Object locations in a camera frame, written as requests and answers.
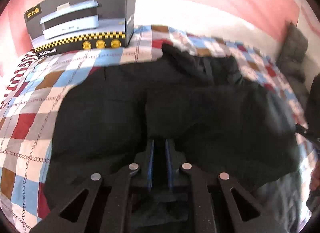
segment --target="bed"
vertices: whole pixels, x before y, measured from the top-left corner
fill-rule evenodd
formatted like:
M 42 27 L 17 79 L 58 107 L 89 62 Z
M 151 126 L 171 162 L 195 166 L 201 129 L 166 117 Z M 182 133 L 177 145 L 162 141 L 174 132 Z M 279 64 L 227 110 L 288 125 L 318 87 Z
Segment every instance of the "bed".
M 64 96 L 99 67 L 155 61 L 162 55 L 164 42 L 191 55 L 232 54 L 243 76 L 278 94 L 290 105 L 296 122 L 306 126 L 303 110 L 275 62 L 242 42 L 199 37 L 163 25 L 140 25 L 127 48 L 71 51 L 41 60 L 31 50 L 21 58 L 0 110 L 0 208 L 20 232 L 29 232 L 50 212 L 43 188 Z M 316 155 L 311 143 L 298 134 L 297 142 L 302 156 L 301 229 L 311 216 L 306 200 Z

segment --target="product box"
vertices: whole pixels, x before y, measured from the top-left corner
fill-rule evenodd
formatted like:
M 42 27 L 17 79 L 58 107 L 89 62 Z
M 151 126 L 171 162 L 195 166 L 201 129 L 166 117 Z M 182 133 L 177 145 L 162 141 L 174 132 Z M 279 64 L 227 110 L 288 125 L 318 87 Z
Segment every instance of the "product box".
M 135 0 L 44 0 L 24 13 L 37 56 L 127 47 Z

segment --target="black metal bracket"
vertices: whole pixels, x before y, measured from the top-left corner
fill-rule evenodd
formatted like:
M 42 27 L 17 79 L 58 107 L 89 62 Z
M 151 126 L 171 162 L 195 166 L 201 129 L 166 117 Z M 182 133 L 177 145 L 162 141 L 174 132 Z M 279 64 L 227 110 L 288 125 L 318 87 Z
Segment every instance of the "black metal bracket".
M 130 220 L 130 205 L 128 203 L 131 192 L 144 194 L 152 189 L 154 150 L 155 141 L 150 140 L 145 151 L 136 155 L 135 163 L 122 167 L 116 174 L 106 178 L 102 178 L 99 173 L 93 174 L 71 196 L 55 207 L 30 233 L 90 232 L 86 226 L 103 181 L 110 185 L 111 191 L 103 211 L 99 233 L 127 233 L 128 221 Z M 187 191 L 190 193 L 193 214 L 193 222 L 190 225 L 194 233 L 224 233 L 218 232 L 216 228 L 212 197 L 208 190 L 208 187 L 212 185 L 220 185 L 221 187 L 235 233 L 286 232 L 229 174 L 221 173 L 217 178 L 203 172 L 196 165 L 187 163 L 184 154 L 175 150 L 173 140 L 165 141 L 164 150 L 168 191 L 172 193 Z M 244 221 L 234 191 L 257 212 L 254 218 Z M 82 200 L 79 213 L 71 211 L 75 216 L 71 218 L 65 216 L 66 211 L 70 211 L 73 203 L 79 199 Z
M 303 126 L 296 124 L 296 133 L 301 134 L 310 142 L 313 142 L 314 145 L 320 150 L 320 138 L 318 138 L 312 131 L 304 128 Z

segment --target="black cloth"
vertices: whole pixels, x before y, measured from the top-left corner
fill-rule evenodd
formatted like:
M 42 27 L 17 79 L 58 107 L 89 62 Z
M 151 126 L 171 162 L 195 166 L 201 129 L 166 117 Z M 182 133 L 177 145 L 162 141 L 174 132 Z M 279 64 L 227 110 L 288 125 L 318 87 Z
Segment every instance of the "black cloth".
M 310 89 L 310 96 L 308 98 L 307 108 L 305 111 L 305 118 L 309 129 L 320 137 L 320 74 L 318 74 L 312 82 Z
M 50 209 L 92 173 L 109 175 L 133 162 L 148 138 L 175 139 L 189 162 L 227 171 L 249 191 L 297 170 L 294 121 L 279 97 L 245 80 L 233 57 L 162 50 L 155 62 L 98 69 L 68 92 L 44 186 Z M 142 221 L 183 221 L 181 206 L 173 208 L 179 216 Z
M 251 192 L 288 232 L 299 232 L 301 213 L 301 175 L 289 173 Z

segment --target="bedsheet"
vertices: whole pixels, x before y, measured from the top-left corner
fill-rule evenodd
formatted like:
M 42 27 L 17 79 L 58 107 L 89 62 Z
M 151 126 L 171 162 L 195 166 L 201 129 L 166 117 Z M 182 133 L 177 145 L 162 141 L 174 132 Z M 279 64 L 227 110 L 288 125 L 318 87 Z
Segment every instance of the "bedsheet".
M 243 76 L 277 93 L 291 106 L 296 121 L 306 126 L 303 110 L 274 61 L 242 42 L 141 25 L 135 27 L 127 48 L 71 51 L 43 59 L 37 59 L 31 50 L 19 64 L 0 111 L 0 208 L 20 232 L 29 232 L 50 212 L 43 187 L 55 119 L 64 96 L 99 67 L 156 60 L 162 55 L 163 42 L 191 55 L 232 54 Z M 302 156 L 302 228 L 311 215 L 305 202 L 316 155 L 302 136 L 297 135 L 297 142 Z

